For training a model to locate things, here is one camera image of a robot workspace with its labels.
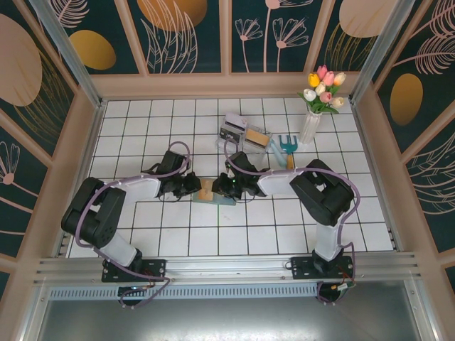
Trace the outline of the gold card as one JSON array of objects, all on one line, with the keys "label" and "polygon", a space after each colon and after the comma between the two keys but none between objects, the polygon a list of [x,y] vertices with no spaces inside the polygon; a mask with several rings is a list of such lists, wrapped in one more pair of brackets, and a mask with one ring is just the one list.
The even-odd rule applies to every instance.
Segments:
[{"label": "gold card", "polygon": [[249,144],[257,146],[258,148],[266,149],[269,144],[269,140],[270,138],[268,135],[254,129],[248,129],[245,134],[245,141]]},{"label": "gold card", "polygon": [[211,202],[213,200],[213,179],[201,178],[200,179],[201,189],[198,193],[198,199],[202,201]]}]

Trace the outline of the clear acrylic card organizer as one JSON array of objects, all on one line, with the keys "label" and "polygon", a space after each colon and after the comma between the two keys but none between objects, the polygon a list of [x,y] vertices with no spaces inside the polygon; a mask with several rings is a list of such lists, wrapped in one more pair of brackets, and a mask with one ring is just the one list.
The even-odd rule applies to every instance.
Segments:
[{"label": "clear acrylic card organizer", "polygon": [[[228,153],[234,153],[236,151],[244,151],[247,154],[255,154],[255,153],[261,154],[261,153],[265,153],[268,150],[270,142],[272,140],[272,133],[263,128],[255,126],[254,124],[251,124],[248,121],[247,121],[247,123],[248,123],[247,128],[244,131],[240,131],[238,129],[235,129],[234,127],[226,125],[225,116],[223,117],[223,119],[221,120],[221,123],[220,123],[219,131],[218,131],[218,140],[216,142],[216,146],[218,147],[218,150],[221,153],[223,153],[224,151],[227,151]],[[240,141],[236,142],[232,139],[224,140],[224,139],[220,138],[219,133],[220,133],[221,128],[229,129],[231,131],[241,132],[242,137],[241,137]],[[245,134],[248,129],[254,129],[256,131],[260,131],[260,132],[268,135],[270,140],[269,140],[269,144],[267,145],[266,149],[258,148],[257,146],[249,144],[248,142],[245,141]]]}]

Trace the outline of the white picture card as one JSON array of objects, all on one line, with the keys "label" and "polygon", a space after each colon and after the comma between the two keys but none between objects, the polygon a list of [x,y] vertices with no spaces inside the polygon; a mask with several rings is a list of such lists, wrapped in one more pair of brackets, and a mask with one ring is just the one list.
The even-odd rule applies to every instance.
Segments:
[{"label": "white picture card", "polygon": [[244,131],[247,128],[247,120],[243,116],[228,112],[225,114],[225,124],[240,131]]}]

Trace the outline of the light teal garden trowel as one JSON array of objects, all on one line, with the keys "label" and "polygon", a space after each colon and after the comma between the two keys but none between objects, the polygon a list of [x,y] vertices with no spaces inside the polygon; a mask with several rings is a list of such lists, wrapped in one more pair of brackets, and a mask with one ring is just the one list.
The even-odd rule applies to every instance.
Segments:
[{"label": "light teal garden trowel", "polygon": [[287,167],[287,159],[283,156],[283,154],[280,152],[279,148],[277,147],[274,139],[271,140],[270,142],[270,148],[272,149],[274,156],[277,160],[277,163],[281,168],[286,168]]}]

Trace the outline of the white ribbed vase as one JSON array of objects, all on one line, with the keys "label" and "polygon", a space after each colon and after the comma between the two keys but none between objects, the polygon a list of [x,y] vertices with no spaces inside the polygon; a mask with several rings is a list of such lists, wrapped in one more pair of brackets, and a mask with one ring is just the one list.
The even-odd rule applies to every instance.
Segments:
[{"label": "white ribbed vase", "polygon": [[309,112],[305,116],[304,125],[300,131],[299,141],[304,144],[310,144],[315,135],[317,128],[319,127],[321,121],[322,113],[313,113]]}]

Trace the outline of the tulip bouquet in vase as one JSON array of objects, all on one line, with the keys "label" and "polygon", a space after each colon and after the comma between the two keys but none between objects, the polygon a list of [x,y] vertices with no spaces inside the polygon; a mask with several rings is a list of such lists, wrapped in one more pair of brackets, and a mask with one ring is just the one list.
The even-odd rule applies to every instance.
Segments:
[{"label": "tulip bouquet in vase", "polygon": [[324,104],[321,102],[319,99],[319,96],[317,95],[316,99],[312,102],[308,102],[304,99],[303,97],[303,92],[298,92],[297,93],[300,98],[302,98],[305,103],[307,104],[307,107],[310,109],[311,112],[313,113],[331,113],[331,114],[338,114],[339,111],[331,106],[331,103]]}]

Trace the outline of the grey metal sheet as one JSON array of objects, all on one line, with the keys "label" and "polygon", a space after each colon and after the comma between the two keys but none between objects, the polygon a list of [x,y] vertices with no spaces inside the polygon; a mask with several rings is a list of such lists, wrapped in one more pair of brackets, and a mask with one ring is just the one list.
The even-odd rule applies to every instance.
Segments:
[{"label": "grey metal sheet", "polygon": [[84,288],[37,288],[13,341],[448,341],[418,280],[358,283],[313,297],[154,300],[136,310]]}]

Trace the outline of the aluminium mounting rail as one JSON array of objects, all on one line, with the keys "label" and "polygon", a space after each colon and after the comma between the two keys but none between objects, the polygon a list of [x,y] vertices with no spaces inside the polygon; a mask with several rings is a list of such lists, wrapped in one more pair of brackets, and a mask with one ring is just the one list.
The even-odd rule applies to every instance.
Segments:
[{"label": "aluminium mounting rail", "polygon": [[[172,256],[166,275],[172,284],[289,283],[290,256]],[[49,286],[100,285],[101,258],[41,259],[33,282]],[[411,252],[357,252],[355,280],[395,281],[423,274]]]}]

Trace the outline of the aluminium table side rail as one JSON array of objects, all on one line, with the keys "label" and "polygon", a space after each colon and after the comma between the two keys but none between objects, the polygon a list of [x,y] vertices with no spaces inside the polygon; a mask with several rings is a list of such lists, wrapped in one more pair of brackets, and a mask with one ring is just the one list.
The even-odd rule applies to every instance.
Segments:
[{"label": "aluminium table side rail", "polygon": [[94,117],[88,131],[85,147],[83,150],[79,172],[75,180],[73,195],[76,194],[83,180],[86,179],[90,174],[90,169],[92,167],[92,158],[96,149],[98,135],[102,127],[102,122],[104,119],[106,108],[107,101],[103,99],[100,103],[100,106],[95,110]]},{"label": "aluminium table side rail", "polygon": [[374,138],[370,137],[367,124],[364,122],[360,110],[355,104],[350,104],[352,113],[358,126],[358,133],[362,141],[364,148],[365,157],[370,168],[370,173],[375,184],[375,189],[378,194],[378,200],[380,202],[381,210],[385,218],[385,224],[390,235],[391,243],[395,251],[403,252],[404,245],[400,238],[399,231],[397,229],[396,221],[392,213],[391,206],[388,202],[387,193],[385,190],[385,185],[383,182],[383,177],[380,172],[379,163],[376,160],[375,147],[373,145]]}]

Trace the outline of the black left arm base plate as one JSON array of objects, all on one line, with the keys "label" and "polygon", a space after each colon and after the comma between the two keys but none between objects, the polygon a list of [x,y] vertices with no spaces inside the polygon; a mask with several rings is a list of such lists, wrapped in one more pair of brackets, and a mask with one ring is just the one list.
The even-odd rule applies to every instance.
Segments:
[{"label": "black left arm base plate", "polygon": [[[145,282],[147,279],[133,276],[130,273],[127,273],[119,269],[114,264],[104,260],[102,262],[103,270],[101,281],[103,283],[133,283],[133,282]],[[128,270],[133,271],[145,276],[156,276],[159,277],[159,282],[162,281],[162,278],[166,275],[166,260],[164,259],[149,259],[149,260],[135,260],[133,261]]]}]

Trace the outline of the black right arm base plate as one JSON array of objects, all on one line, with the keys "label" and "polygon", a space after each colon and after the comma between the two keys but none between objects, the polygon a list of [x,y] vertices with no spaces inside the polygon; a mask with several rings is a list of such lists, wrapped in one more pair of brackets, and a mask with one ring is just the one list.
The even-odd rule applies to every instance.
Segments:
[{"label": "black right arm base plate", "polygon": [[325,261],[319,256],[295,256],[287,265],[294,280],[341,281],[353,278],[354,264],[351,256],[338,256]]}]

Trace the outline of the wall panel pink flowers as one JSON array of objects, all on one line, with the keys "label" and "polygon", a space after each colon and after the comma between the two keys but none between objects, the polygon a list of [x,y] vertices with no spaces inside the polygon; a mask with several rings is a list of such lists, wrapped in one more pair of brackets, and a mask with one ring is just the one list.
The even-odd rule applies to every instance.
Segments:
[{"label": "wall panel pink flowers", "polygon": [[302,72],[324,0],[232,0],[231,72]]}]

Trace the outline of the wall panel orange circle leaves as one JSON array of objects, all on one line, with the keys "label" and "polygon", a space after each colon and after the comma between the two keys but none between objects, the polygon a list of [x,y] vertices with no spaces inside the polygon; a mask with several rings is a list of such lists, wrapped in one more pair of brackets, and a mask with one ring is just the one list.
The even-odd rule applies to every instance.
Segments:
[{"label": "wall panel orange circle leaves", "polygon": [[149,74],[217,74],[219,0],[127,0]]}]

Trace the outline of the aluminium frame post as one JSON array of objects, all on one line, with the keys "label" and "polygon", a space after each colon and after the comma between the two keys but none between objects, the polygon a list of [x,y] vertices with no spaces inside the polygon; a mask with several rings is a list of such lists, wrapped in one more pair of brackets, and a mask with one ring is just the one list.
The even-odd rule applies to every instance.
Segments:
[{"label": "aluminium frame post", "polygon": [[401,0],[397,0],[392,13],[385,22],[385,27],[382,29],[380,35],[375,41],[375,44],[373,45],[373,48],[360,71],[358,80],[350,94],[350,103],[354,107],[362,99],[363,94],[373,78],[373,75],[379,68],[382,59],[385,57],[402,27],[402,15],[407,13],[408,5],[400,4],[400,2]]},{"label": "aluminium frame post", "polygon": [[77,28],[89,14],[87,0],[28,0],[28,2],[91,103],[97,108],[100,107],[102,97],[65,31],[66,28]]}]

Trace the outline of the wall panel single flower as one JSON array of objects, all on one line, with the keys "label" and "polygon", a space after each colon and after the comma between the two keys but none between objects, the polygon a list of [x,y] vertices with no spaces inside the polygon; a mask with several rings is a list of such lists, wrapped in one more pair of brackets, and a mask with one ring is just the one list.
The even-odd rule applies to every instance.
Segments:
[{"label": "wall panel single flower", "polygon": [[0,254],[18,256],[47,172],[0,126]]}]

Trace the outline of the wall panel cream circle gold lines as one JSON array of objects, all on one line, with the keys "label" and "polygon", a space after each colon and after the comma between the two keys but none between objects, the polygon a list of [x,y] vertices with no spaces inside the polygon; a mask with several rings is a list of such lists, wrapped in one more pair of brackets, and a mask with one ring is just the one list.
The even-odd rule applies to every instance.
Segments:
[{"label": "wall panel cream circle gold lines", "polygon": [[13,0],[0,0],[0,110],[52,156],[73,98]]}]

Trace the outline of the wall panel gold oval feather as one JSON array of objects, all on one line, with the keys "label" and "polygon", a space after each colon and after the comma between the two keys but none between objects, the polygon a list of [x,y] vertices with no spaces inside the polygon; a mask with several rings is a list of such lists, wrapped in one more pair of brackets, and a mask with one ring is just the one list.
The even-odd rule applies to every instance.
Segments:
[{"label": "wall panel gold oval feather", "polygon": [[404,153],[455,101],[455,0],[412,13],[377,95],[392,145]]}]

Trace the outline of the wall panel pink feather leaves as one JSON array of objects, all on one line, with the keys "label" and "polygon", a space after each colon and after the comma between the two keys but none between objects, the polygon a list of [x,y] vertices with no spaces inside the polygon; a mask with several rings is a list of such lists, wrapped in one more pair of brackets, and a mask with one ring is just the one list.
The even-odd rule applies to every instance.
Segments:
[{"label": "wall panel pink feather leaves", "polygon": [[455,119],[406,167],[437,251],[455,248]]}]

